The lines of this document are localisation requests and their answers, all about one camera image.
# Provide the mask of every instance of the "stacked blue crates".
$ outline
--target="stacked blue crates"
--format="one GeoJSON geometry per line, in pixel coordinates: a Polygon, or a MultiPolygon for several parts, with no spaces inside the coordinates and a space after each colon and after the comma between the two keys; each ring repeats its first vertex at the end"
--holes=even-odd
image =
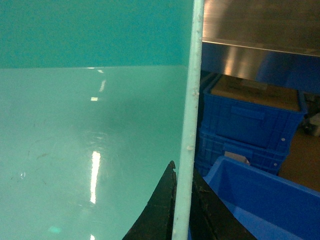
{"type": "Polygon", "coordinates": [[[205,88],[195,167],[206,176],[225,152],[244,156],[250,165],[276,175],[289,154],[292,138],[307,105],[297,91],[299,111],[211,94],[217,75],[205,88]]]}

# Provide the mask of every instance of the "blue plastic crate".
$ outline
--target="blue plastic crate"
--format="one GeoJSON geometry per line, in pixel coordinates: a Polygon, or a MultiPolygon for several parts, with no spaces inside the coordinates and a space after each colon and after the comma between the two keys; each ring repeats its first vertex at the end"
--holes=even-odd
{"type": "Polygon", "coordinates": [[[319,192],[224,156],[204,179],[258,240],[319,239],[319,192]]]}
{"type": "Polygon", "coordinates": [[[211,94],[218,75],[204,90],[201,128],[221,137],[260,148],[287,152],[307,105],[298,91],[300,111],[286,110],[211,94]]]}
{"type": "Polygon", "coordinates": [[[207,176],[211,167],[209,164],[205,164],[203,161],[196,159],[194,163],[194,167],[198,170],[199,174],[204,177],[207,176]]]}
{"type": "Polygon", "coordinates": [[[225,155],[225,152],[244,156],[251,166],[275,175],[289,154],[288,151],[266,150],[200,130],[199,150],[195,158],[197,163],[212,166],[218,157],[225,155]]]}

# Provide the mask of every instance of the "teal wall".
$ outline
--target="teal wall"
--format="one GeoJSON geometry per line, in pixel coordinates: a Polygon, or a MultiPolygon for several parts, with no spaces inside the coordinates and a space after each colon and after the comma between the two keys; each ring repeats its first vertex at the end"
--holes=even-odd
{"type": "Polygon", "coordinates": [[[0,68],[187,65],[191,0],[7,0],[0,68]]]}

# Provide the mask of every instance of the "metal panel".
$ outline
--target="metal panel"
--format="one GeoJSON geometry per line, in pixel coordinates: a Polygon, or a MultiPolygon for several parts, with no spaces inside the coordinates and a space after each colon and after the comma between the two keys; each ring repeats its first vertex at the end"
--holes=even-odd
{"type": "Polygon", "coordinates": [[[320,57],[319,22],[318,0],[206,0],[202,40],[320,57]]]}

